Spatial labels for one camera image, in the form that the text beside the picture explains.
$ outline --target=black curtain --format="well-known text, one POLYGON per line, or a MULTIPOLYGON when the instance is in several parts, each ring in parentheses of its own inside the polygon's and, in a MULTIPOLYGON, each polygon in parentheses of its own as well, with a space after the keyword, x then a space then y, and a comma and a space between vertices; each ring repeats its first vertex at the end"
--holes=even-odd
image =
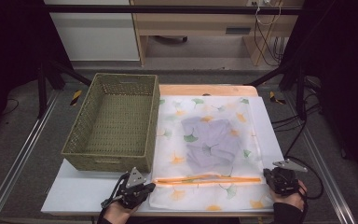
MULTIPOLYGON (((44 61, 73 69, 48 12, 25 9, 43 0, 0 0, 0 116, 15 87, 37 79, 44 61)), ((49 69, 51 75, 60 72, 49 69)))
MULTIPOLYGON (((310 4, 317 7, 320 3, 312 1, 310 4)), ((309 27, 319 19, 299 18, 283 63, 294 55, 302 55, 298 64, 304 68, 304 75, 321 80, 324 113, 337 135, 342 152, 358 163, 358 2, 336 0, 331 10, 326 11, 307 46, 297 52, 301 41, 310 34, 309 27)), ((285 74, 283 86, 294 84, 297 75, 296 71, 285 74)))

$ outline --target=folded cloth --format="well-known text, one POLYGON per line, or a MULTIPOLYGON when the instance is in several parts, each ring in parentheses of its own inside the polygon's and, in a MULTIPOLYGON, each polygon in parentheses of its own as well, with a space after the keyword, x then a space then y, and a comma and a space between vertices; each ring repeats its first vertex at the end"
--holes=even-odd
POLYGON ((201 117, 182 120, 187 141, 187 160, 196 173, 229 166, 241 149, 241 140, 228 119, 206 121, 201 117))

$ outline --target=woven basket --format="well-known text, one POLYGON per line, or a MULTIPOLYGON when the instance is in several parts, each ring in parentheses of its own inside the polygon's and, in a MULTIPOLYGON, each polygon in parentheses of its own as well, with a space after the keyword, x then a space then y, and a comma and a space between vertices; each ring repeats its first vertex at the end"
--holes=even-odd
POLYGON ((158 105, 157 76, 96 74, 62 155, 77 170, 150 172, 158 105))

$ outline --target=wrist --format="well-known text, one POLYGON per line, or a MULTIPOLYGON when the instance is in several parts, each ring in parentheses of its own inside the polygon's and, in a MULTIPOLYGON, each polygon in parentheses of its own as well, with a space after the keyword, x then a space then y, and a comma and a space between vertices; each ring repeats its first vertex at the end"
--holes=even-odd
POLYGON ((112 224, 125 224, 129 219, 130 214, 122 213, 122 214, 112 214, 107 213, 103 216, 104 219, 108 220, 112 224))

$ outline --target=white table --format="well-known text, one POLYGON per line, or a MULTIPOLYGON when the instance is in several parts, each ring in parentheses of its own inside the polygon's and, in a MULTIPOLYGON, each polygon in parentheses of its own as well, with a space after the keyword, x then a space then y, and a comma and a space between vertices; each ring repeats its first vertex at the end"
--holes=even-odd
MULTIPOLYGON (((249 97, 254 115, 254 126, 265 168, 272 169, 274 161, 283 156, 273 132, 263 99, 257 96, 254 87, 228 85, 160 85, 161 95, 187 94, 240 95, 249 97)), ((78 171, 67 160, 63 160, 60 171, 41 209, 55 216, 96 216, 101 212, 101 202, 108 198, 122 173, 78 171)), ((150 174, 143 174, 150 181, 150 174)), ((195 212, 156 209, 148 201, 142 203, 135 216, 186 216, 186 217, 254 217, 271 215, 272 209, 249 209, 224 212, 195 212)))

